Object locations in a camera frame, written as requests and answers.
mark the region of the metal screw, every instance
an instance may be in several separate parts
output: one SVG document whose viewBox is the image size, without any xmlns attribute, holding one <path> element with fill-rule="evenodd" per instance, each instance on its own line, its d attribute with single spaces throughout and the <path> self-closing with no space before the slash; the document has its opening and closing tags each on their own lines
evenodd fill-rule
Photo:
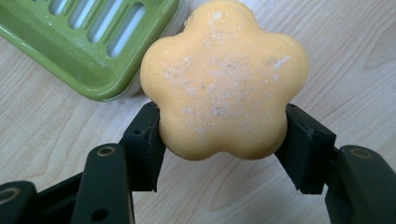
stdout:
<svg viewBox="0 0 396 224">
<path fill-rule="evenodd" d="M 8 189 L 3 189 L 2 191 L 0 191 L 0 204 L 8 203 L 9 201 L 12 201 L 20 193 L 21 193 L 21 190 L 18 188 L 14 188 L 14 187 L 8 188 Z"/>
<path fill-rule="evenodd" d="M 100 157 L 110 156 L 111 154 L 115 153 L 116 149 L 114 147 L 103 147 L 97 150 L 96 154 Z"/>
<path fill-rule="evenodd" d="M 350 149 L 350 153 L 362 159 L 371 159 L 373 157 L 373 155 L 369 151 L 362 148 L 352 148 Z"/>
</svg>

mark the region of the orange soap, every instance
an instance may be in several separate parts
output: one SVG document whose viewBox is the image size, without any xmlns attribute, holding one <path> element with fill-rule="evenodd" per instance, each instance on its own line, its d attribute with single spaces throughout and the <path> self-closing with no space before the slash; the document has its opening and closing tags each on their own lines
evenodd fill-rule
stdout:
<svg viewBox="0 0 396 224">
<path fill-rule="evenodd" d="M 141 66 L 163 142 L 194 161 L 220 151 L 244 160 L 274 153 L 287 131 L 286 104 L 307 74 L 300 44 L 265 32 L 234 0 L 198 7 L 181 34 L 149 48 Z"/>
</svg>

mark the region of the screw hole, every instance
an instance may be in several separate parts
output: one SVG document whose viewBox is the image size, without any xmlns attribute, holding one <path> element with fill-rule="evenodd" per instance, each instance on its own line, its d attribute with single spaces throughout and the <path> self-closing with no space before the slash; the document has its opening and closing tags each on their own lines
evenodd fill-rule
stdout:
<svg viewBox="0 0 396 224">
<path fill-rule="evenodd" d="M 107 218 L 108 216 L 108 211 L 106 209 L 98 209 L 94 211 L 91 215 L 91 220 L 93 222 L 100 222 L 103 221 Z"/>
<path fill-rule="evenodd" d="M 21 193 L 18 188 L 8 188 L 0 191 L 0 204 L 8 203 L 16 198 Z"/>
<path fill-rule="evenodd" d="M 113 154 L 114 152 L 116 152 L 116 149 L 114 147 L 103 147 L 97 150 L 96 154 L 100 157 L 106 157 Z"/>
<path fill-rule="evenodd" d="M 350 152 L 352 153 L 352 155 L 362 159 L 371 159 L 373 157 L 373 155 L 369 151 L 361 148 L 352 148 L 350 149 Z"/>
</svg>

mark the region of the wood grain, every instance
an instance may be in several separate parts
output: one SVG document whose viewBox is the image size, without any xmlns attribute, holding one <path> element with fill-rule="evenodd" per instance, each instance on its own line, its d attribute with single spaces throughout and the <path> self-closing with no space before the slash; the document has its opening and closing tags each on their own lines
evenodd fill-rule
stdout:
<svg viewBox="0 0 396 224">
<path fill-rule="evenodd" d="M 204 0 L 190 0 L 190 11 Z M 379 152 L 396 170 L 396 2 L 246 0 L 269 32 L 294 36 L 309 62 L 292 102 L 337 133 L 336 145 Z M 0 39 L 0 183 L 45 189 L 81 172 L 88 152 L 118 142 L 136 96 L 87 100 Z M 302 195 L 274 156 L 220 153 L 183 161 L 166 152 L 158 193 L 134 192 L 138 223 L 330 223 L 324 196 Z"/>
</svg>

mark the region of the green soap dish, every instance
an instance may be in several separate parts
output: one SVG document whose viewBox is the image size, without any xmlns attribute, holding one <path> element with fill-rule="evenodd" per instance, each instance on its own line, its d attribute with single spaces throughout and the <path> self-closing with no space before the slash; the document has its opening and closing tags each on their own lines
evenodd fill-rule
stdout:
<svg viewBox="0 0 396 224">
<path fill-rule="evenodd" d="M 149 46 L 187 18 L 183 0 L 5 0 L 0 35 L 95 101 L 140 89 Z"/>
</svg>

